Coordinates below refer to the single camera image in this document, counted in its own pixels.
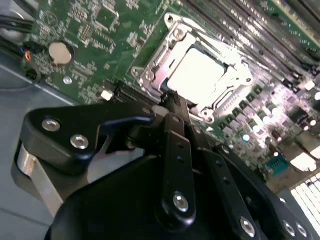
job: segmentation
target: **cpu socket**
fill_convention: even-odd
[[[212,124],[215,110],[239,86],[254,81],[248,64],[193,20],[166,13],[164,22],[168,34],[147,65],[132,67],[131,74],[156,100],[169,89],[177,91],[187,100],[191,117]]]

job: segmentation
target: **motherboard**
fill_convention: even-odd
[[[315,0],[41,0],[29,41],[46,83],[80,104],[110,100],[108,83],[154,103],[177,91],[276,191],[318,171],[319,17]]]

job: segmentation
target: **black cable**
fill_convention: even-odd
[[[23,92],[28,89],[33,88],[36,84],[38,84],[41,81],[42,74],[37,66],[37,64],[34,61],[29,61],[29,63],[32,66],[32,69],[36,72],[36,78],[33,82],[28,84],[27,86],[22,87],[0,87],[0,93],[17,93],[17,92]]]
[[[23,25],[30,25],[34,23],[33,21],[30,20],[25,20],[22,18],[14,17],[14,16],[6,16],[6,15],[0,15],[0,22],[12,22],[16,24],[23,24]]]
[[[28,26],[23,27],[23,26],[11,25],[11,24],[2,23],[2,22],[0,22],[0,28],[7,29],[9,31],[17,31],[20,33],[26,33],[26,34],[29,34],[31,32],[31,28]]]
[[[22,10],[24,10],[31,17],[36,15],[36,10],[26,0],[13,0]]]
[[[20,58],[22,58],[24,55],[24,53],[20,50],[20,47],[17,44],[5,39],[2,36],[0,36],[0,47],[4,51],[14,53],[15,55],[19,56]]]

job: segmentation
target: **black mechanical clamp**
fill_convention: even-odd
[[[312,239],[231,149],[191,125],[176,92],[153,107],[113,99],[25,116],[12,175],[54,215],[46,239]],[[99,149],[132,148],[144,155],[88,184]]]

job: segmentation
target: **gray metal panel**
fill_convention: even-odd
[[[320,240],[319,235],[312,227],[311,223],[309,222],[308,218],[302,211],[301,207],[292,196],[290,190],[288,188],[282,189],[277,196],[285,200],[287,206],[291,209],[292,212],[303,222],[303,224],[309,229],[312,234],[313,240]]]
[[[0,54],[0,88],[28,84],[18,60]],[[53,218],[43,202],[18,188],[11,165],[26,112],[39,107],[66,105],[38,87],[23,92],[0,92],[0,239],[43,240]]]

